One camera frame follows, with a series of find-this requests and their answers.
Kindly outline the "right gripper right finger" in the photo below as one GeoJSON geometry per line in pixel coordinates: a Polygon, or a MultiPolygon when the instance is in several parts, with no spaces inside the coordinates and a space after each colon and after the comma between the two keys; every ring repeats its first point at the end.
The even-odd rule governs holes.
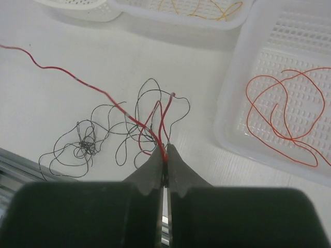
{"type": "Polygon", "coordinates": [[[167,147],[170,247],[330,247],[310,199],[293,188],[215,187],[167,147]]]}

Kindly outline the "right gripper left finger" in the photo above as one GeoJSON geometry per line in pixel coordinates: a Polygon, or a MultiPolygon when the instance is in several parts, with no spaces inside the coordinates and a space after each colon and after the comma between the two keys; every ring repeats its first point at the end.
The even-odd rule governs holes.
{"type": "Polygon", "coordinates": [[[161,247],[164,147],[123,181],[33,182],[13,197],[1,247],[161,247]]]}

